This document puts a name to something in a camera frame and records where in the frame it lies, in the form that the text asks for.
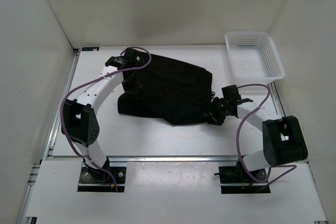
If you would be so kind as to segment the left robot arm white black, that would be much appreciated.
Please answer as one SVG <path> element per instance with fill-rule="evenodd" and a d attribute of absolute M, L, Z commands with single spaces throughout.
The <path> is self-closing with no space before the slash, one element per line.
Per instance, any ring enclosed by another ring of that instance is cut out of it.
<path fill-rule="evenodd" d="M 124 80 L 124 72 L 142 70 L 151 60 L 148 50 L 128 47 L 119 56 L 110 57 L 105 62 L 98 78 L 70 90 L 61 102 L 61 132 L 98 182 L 114 179 L 114 176 L 109 159 L 98 143 L 97 113 L 110 93 Z"/>

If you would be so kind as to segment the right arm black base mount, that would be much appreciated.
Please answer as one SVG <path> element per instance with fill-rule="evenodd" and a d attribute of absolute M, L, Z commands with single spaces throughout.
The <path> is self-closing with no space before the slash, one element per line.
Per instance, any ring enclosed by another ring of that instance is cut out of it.
<path fill-rule="evenodd" d="M 271 193 L 268 182 L 252 180 L 239 162 L 235 166 L 220 166 L 214 176 L 219 178 L 222 195 L 246 195 Z"/>

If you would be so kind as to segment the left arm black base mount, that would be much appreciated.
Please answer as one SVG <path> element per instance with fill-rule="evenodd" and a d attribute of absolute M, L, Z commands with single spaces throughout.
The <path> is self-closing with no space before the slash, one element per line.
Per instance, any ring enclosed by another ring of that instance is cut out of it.
<path fill-rule="evenodd" d="M 125 190 L 125 180 L 127 168 L 125 166 L 110 166 L 110 172 L 114 180 L 107 173 L 98 170 L 96 173 L 91 167 L 84 163 L 81 166 L 81 172 L 78 179 L 78 192 L 89 193 L 123 193 Z"/>

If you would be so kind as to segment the black shorts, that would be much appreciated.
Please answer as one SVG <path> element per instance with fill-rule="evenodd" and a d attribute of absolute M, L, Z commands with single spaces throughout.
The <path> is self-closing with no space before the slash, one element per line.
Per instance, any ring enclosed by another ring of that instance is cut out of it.
<path fill-rule="evenodd" d="M 171 125 L 208 122 L 213 75 L 206 69 L 152 55 L 144 69 L 124 73 L 136 73 L 142 90 L 139 94 L 124 92 L 119 96 L 120 114 L 163 119 Z"/>

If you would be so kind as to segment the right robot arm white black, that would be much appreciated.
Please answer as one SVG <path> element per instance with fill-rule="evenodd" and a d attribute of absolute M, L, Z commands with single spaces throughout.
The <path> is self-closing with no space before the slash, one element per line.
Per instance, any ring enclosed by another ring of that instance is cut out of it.
<path fill-rule="evenodd" d="M 295 116 L 281 116 L 267 111 L 261 102 L 256 104 L 250 98 L 242 98 L 236 85 L 222 89 L 223 97 L 214 97 L 208 110 L 208 122 L 222 125 L 228 116 L 240 119 L 236 132 L 238 161 L 233 172 L 242 182 L 264 183 L 274 167 L 286 166 L 303 161 L 308 149 L 298 119 Z M 243 156 L 240 150 L 240 132 L 248 122 L 262 133 L 261 150 Z"/>

